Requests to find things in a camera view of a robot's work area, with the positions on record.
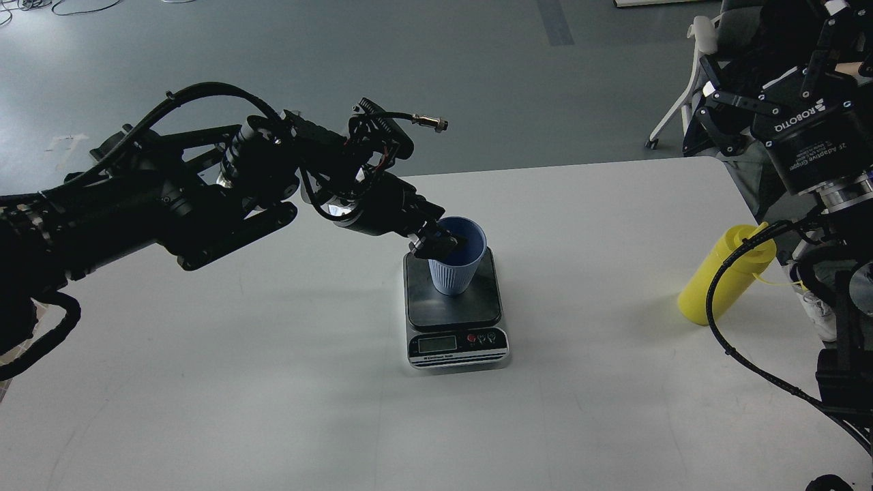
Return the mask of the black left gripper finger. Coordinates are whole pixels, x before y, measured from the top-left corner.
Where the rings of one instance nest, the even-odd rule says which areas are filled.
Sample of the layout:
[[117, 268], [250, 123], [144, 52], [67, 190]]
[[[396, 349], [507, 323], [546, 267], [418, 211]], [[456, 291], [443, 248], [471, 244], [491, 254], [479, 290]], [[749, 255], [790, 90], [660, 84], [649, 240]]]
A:
[[415, 258], [420, 258], [421, 260], [445, 261], [450, 254], [430, 254], [430, 250], [428, 249], [428, 246], [430, 245], [428, 237], [430, 234], [431, 233], [409, 234], [408, 239], [411, 240], [409, 249]]
[[458, 248], [464, 248], [468, 239], [465, 236], [453, 233], [451, 230], [439, 228], [428, 237], [430, 254], [451, 254]]

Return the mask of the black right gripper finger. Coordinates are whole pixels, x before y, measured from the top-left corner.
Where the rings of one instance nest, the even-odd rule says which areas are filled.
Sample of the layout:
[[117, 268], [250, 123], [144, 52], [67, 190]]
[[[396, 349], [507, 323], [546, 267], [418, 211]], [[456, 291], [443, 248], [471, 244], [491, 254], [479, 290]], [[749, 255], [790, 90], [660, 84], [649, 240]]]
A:
[[[746, 53], [718, 69], [718, 87], [726, 92], [752, 96], [790, 68], [792, 58], [786, 53]], [[718, 130], [736, 134], [750, 125], [752, 114], [732, 106], [720, 106], [712, 110], [711, 118]]]
[[848, 1], [825, 1], [827, 19], [821, 25], [810, 62], [803, 71], [802, 96], [819, 93], [821, 81], [827, 72], [835, 69], [842, 51], [853, 40], [853, 8]]

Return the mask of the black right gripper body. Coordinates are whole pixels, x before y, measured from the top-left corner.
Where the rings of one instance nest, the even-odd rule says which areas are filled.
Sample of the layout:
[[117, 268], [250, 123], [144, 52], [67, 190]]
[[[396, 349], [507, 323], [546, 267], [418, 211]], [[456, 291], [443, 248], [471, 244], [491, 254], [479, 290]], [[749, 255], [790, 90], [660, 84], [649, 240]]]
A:
[[819, 93], [801, 97], [802, 75], [783, 75], [762, 90], [773, 108], [752, 119], [791, 194], [871, 169], [871, 103], [851, 75], [825, 75]]

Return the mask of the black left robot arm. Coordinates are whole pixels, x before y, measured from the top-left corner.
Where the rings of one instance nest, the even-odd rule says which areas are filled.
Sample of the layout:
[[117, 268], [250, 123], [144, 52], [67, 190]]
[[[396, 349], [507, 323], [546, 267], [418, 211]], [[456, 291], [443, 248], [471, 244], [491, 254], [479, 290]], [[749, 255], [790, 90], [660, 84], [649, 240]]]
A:
[[445, 210], [390, 173], [414, 145], [399, 120], [442, 132], [447, 122], [359, 101], [343, 136], [243, 89], [203, 82], [168, 92], [135, 125], [91, 150], [93, 168], [55, 188], [3, 196], [2, 363], [7, 381], [68, 337], [81, 317], [63, 289], [158, 243], [186, 271], [292, 223], [290, 201], [336, 226], [396, 233], [424, 260], [445, 260], [469, 237]]

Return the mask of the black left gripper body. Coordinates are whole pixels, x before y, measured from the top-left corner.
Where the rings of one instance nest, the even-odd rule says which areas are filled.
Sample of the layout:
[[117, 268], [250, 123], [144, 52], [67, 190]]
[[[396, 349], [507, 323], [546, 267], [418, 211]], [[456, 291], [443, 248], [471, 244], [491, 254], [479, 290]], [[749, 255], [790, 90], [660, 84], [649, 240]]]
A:
[[336, 226], [365, 235], [396, 233], [403, 237], [440, 234], [439, 220], [445, 209], [428, 201], [417, 188], [393, 174], [386, 173], [351, 205], [336, 215], [339, 207], [330, 206], [328, 218]]

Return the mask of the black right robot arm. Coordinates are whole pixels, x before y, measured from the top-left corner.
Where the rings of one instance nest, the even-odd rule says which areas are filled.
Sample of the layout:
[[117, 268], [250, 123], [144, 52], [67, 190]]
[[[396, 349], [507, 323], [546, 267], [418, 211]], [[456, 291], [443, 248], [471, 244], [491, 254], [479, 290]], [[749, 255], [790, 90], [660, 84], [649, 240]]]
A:
[[[767, 1], [760, 33], [726, 64], [707, 47], [694, 125], [725, 158], [760, 143], [786, 193], [813, 196], [798, 220], [743, 239], [705, 282], [704, 323], [727, 355], [812, 405], [871, 452], [871, 3]], [[733, 265], [786, 233], [799, 245], [786, 274], [826, 330], [819, 398], [755, 366], [716, 324], [715, 297]]]

